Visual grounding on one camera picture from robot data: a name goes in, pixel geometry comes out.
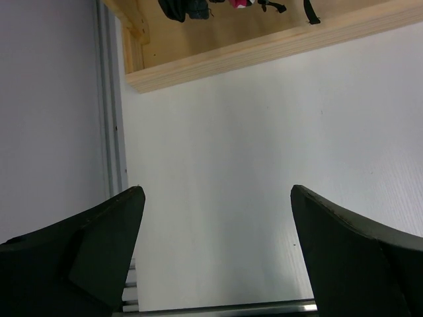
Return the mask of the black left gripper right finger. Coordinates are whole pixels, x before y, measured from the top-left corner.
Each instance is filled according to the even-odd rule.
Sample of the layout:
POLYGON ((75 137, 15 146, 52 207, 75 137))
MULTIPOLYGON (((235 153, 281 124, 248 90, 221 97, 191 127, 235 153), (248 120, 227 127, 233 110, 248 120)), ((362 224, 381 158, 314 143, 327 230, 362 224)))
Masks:
POLYGON ((305 186, 290 198, 319 316, 422 315, 422 238, 305 186))

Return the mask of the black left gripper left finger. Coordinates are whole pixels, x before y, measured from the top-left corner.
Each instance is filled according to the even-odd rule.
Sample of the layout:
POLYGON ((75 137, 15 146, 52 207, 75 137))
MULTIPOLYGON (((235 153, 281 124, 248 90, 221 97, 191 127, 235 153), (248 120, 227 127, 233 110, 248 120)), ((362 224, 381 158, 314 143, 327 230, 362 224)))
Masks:
POLYGON ((121 305, 145 193, 109 200, 1 244, 2 316, 111 316, 121 305))

